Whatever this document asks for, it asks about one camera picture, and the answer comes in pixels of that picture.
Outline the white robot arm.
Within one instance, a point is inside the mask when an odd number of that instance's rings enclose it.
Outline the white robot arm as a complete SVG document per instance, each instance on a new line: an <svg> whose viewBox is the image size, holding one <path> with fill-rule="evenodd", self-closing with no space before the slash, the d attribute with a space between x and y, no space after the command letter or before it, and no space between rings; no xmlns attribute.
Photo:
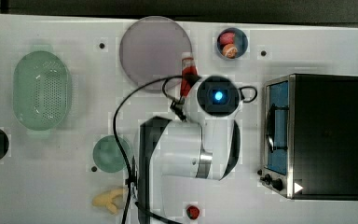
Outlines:
<svg viewBox="0 0 358 224"><path fill-rule="evenodd" d="M140 224L173 224L164 216L163 176L222 180L238 162L241 92L226 77L192 77L188 83L183 121L155 116L139 128L133 163Z"/></svg>

